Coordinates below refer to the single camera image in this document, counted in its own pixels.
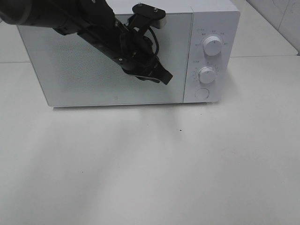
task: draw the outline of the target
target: microwave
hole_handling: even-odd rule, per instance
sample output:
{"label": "microwave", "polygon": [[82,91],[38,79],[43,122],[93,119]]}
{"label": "microwave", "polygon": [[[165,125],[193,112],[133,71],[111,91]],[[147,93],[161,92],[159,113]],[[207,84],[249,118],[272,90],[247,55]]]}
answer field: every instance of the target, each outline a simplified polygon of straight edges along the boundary
{"label": "microwave", "polygon": [[[108,0],[127,23],[133,0]],[[49,106],[140,105],[217,102],[222,97],[240,12],[229,0],[144,0],[163,9],[166,24],[153,28],[158,57],[173,75],[165,85],[142,81],[76,34],[18,26]]]}

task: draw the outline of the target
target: power knob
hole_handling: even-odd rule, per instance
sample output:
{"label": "power knob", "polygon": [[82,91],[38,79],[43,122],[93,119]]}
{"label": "power knob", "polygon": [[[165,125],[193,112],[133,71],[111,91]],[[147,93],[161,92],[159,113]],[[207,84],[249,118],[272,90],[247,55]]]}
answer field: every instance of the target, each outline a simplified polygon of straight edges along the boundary
{"label": "power knob", "polygon": [[217,73],[212,67],[203,67],[198,75],[200,82],[204,84],[213,82],[217,77]]}
{"label": "power knob", "polygon": [[223,42],[218,36],[210,36],[203,41],[203,48],[207,55],[215,56],[222,51]]}

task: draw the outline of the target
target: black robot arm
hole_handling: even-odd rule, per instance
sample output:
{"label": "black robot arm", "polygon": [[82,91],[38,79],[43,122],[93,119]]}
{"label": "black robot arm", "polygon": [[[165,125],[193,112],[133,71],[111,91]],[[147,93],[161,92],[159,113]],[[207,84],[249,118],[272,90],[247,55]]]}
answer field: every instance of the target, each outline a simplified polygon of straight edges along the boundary
{"label": "black robot arm", "polygon": [[[49,27],[81,38],[140,80],[168,84],[172,75],[158,59],[151,27],[161,29],[165,11],[139,3],[128,25],[116,19],[105,0],[0,0],[0,18],[9,24]],[[156,42],[145,36],[150,31]]]}

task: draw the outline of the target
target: tiled wall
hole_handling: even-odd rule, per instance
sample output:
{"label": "tiled wall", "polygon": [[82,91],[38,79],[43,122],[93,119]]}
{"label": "tiled wall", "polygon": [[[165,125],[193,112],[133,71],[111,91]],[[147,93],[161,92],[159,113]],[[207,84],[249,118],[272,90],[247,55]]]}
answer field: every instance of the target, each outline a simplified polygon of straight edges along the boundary
{"label": "tiled wall", "polygon": [[247,0],[300,52],[300,0]]}

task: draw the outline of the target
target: round button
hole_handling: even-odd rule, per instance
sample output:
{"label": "round button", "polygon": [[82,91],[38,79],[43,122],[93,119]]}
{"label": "round button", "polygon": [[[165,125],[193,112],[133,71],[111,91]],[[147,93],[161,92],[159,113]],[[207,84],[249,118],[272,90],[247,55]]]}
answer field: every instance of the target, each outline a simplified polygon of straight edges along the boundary
{"label": "round button", "polygon": [[212,67],[203,67],[199,72],[199,80],[204,84],[213,82],[216,77],[217,73]]}
{"label": "round button", "polygon": [[197,99],[207,99],[210,95],[210,91],[206,88],[200,88],[199,90],[196,91],[195,97]]}
{"label": "round button", "polygon": [[218,36],[210,36],[203,42],[203,48],[207,55],[215,56],[222,51],[222,40]]}

